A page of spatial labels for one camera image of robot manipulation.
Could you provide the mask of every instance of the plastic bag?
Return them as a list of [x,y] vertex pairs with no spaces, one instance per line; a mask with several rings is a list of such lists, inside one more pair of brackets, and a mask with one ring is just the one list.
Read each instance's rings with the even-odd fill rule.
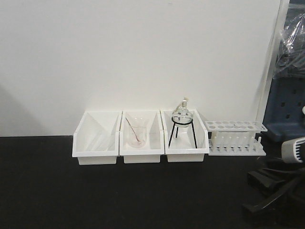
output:
[[275,65],[274,79],[305,78],[305,5],[289,7]]

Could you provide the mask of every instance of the tripod leg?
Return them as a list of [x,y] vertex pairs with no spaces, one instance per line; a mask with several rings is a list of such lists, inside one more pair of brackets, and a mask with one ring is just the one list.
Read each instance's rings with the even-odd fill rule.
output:
[[176,123],[173,123],[173,129],[172,129],[172,133],[171,133],[170,142],[168,144],[168,147],[170,147],[170,145],[171,145],[171,141],[172,141],[172,137],[173,137],[173,130],[175,129],[175,125],[176,125]]
[[193,129],[193,136],[194,136],[194,142],[195,142],[195,147],[197,149],[197,142],[196,142],[196,136],[195,136],[195,130],[194,130],[194,124],[192,122],[192,129]]
[[176,131],[176,138],[177,138],[177,136],[178,136],[178,127],[177,127],[177,131]]

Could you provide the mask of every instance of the black tripod stand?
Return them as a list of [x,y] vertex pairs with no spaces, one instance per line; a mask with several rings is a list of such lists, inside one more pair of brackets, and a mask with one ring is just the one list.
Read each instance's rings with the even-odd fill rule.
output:
[[[173,118],[172,118],[172,122],[173,122],[173,128],[172,128],[172,133],[171,133],[170,142],[169,142],[169,144],[168,144],[168,147],[170,147],[170,145],[171,145],[171,141],[172,141],[172,137],[173,137],[173,131],[174,131],[174,129],[175,129],[176,124],[178,124],[178,125],[189,125],[189,124],[191,124],[191,125],[192,125],[192,130],[193,130],[193,136],[194,136],[195,147],[196,147],[196,149],[197,149],[197,142],[196,142],[196,136],[195,136],[195,130],[194,130],[193,120],[191,120],[189,123],[179,123],[179,122],[175,122],[175,121],[173,120]],[[177,138],[177,136],[178,136],[178,128],[179,128],[179,127],[177,127],[177,131],[176,131],[176,136],[175,136],[175,138]]]

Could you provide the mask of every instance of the white wall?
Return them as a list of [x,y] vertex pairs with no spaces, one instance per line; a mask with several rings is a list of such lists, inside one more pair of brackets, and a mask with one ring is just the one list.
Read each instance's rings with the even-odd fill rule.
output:
[[86,110],[255,120],[280,0],[2,0],[0,136],[71,135]]

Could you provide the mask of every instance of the black table surface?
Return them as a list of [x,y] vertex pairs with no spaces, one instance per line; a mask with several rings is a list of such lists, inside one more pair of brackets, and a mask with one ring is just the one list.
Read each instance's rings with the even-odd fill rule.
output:
[[0,138],[0,229],[250,229],[242,204],[264,197],[247,172],[264,157],[80,166],[72,136]]

